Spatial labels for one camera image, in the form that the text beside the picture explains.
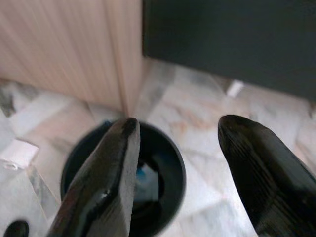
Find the dark gray cabinet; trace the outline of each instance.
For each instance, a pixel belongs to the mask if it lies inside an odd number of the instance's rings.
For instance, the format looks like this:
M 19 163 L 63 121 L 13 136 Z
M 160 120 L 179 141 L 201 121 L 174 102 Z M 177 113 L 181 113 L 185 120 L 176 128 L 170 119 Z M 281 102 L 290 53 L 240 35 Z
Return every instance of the dark gray cabinet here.
M 144 54 L 316 101 L 316 0 L 145 0 Z

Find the black cup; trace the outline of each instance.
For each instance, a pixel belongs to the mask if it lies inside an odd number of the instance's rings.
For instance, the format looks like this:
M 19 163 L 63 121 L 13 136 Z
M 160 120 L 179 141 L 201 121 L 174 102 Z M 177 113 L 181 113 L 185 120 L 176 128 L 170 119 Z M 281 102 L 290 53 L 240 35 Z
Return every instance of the black cup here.
M 111 125 L 111 122 L 104 122 L 70 153 L 61 179 L 62 199 L 76 172 Z M 179 150 L 162 131 L 140 122 L 140 136 L 138 167 L 146 164 L 158 173 L 159 199 L 134 202 L 129 237 L 152 237 L 170 223 L 180 208 L 186 188 L 186 171 Z

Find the wood grain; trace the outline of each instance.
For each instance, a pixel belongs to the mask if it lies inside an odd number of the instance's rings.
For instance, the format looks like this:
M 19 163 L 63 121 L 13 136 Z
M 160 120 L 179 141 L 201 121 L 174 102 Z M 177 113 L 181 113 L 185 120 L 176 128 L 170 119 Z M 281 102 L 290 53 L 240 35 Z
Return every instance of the wood grain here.
M 0 77 L 128 112 L 142 83 L 140 0 L 3 0 Z
M 268 128 L 228 115 L 218 137 L 234 183 L 259 236 L 316 236 L 316 180 Z

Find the black bowl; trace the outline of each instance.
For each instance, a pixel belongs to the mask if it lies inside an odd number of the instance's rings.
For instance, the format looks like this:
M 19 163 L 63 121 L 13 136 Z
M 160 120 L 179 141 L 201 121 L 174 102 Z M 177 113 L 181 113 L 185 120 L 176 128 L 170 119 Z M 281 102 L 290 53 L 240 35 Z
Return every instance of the black bowl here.
M 61 198 L 91 152 L 111 127 L 111 122 L 87 134 L 72 150 L 61 179 Z M 175 216 L 181 206 L 186 172 L 181 154 L 162 131 L 140 122 L 141 145 L 138 166 L 148 165 L 158 173 L 159 200 L 134 202 L 129 237 L 152 237 L 160 232 Z

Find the white marble tile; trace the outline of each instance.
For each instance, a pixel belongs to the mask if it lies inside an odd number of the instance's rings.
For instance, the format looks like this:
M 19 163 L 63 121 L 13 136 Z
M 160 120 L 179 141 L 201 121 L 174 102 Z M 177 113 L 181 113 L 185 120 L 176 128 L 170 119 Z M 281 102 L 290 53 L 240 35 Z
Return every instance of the white marble tile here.
M 0 109 L 0 152 L 5 149 L 15 138 L 15 134 L 10 127 L 8 118 Z
M 155 235 L 155 237 L 184 237 L 180 222 L 176 221 L 171 223 L 159 234 Z
M 16 136 L 23 136 L 68 106 L 75 98 L 54 92 L 43 92 L 25 108 L 9 118 L 10 126 Z
M 11 179 L 15 178 L 19 173 L 22 172 L 22 169 L 8 169 L 6 168 L 6 162 L 0 160 L 0 187 L 8 183 Z
M 304 118 L 309 116 L 306 100 L 247 85 L 238 98 L 249 101 L 250 118 L 271 129 L 289 149 Z
M 47 220 L 50 220 L 50 218 L 56 215 L 59 204 L 35 167 L 29 167 L 26 172 L 45 217 Z
M 253 227 L 243 228 L 227 202 L 218 203 L 181 221 L 184 237 L 257 237 Z
M 68 154 L 95 126 L 87 105 L 74 102 L 42 122 L 23 138 L 39 147 L 39 153 L 32 164 L 58 201 L 60 179 Z
M 112 110 L 104 105 L 88 103 L 88 106 L 96 124 L 102 124 L 106 120 L 115 121 L 124 117 L 122 112 Z
M 186 158 L 201 174 L 206 183 L 217 190 L 222 199 L 229 203 L 238 218 L 238 224 L 244 229 L 251 229 L 252 224 L 240 200 L 229 166 L 224 156 L 209 157 L 204 154 L 187 152 Z
M 207 72 L 176 66 L 175 85 L 196 94 L 206 93 L 211 96 L 223 98 L 225 93 L 216 80 L 217 76 Z
M 304 144 L 296 143 L 293 153 L 305 164 L 311 174 L 316 177 L 316 154 Z
M 146 120 L 167 88 L 173 84 L 176 66 L 154 61 L 145 80 L 133 116 Z
M 53 216 L 51 216 L 48 220 L 47 220 L 47 223 L 48 223 L 48 229 L 51 227 L 51 225 L 53 224 L 54 220 L 55 220 L 55 217 L 56 217 L 57 213 Z
M 0 159 L 16 165 L 21 169 L 29 166 L 39 148 L 25 141 L 14 139 L 1 153 Z
M 30 237 L 45 236 L 48 225 L 25 171 L 0 186 L 0 236 L 18 219 L 26 220 Z
M 311 102 L 311 107 L 310 107 L 310 116 L 311 119 L 316 122 L 316 102 Z
M 209 93 L 170 87 L 147 121 L 166 132 L 181 148 L 214 155 L 220 151 L 217 123 L 225 114 L 249 116 L 248 104 Z
M 30 85 L 6 81 L 0 85 L 0 107 L 7 117 L 18 113 L 35 99 L 40 91 Z
M 199 171 L 189 162 L 187 156 L 190 154 L 185 152 L 181 154 L 187 173 L 187 186 L 184 200 L 177 216 L 179 219 L 198 213 L 222 200 L 221 194 L 209 186 Z
M 302 121 L 302 125 L 297 136 L 297 142 L 304 145 L 315 155 L 316 163 L 316 121 L 307 118 Z

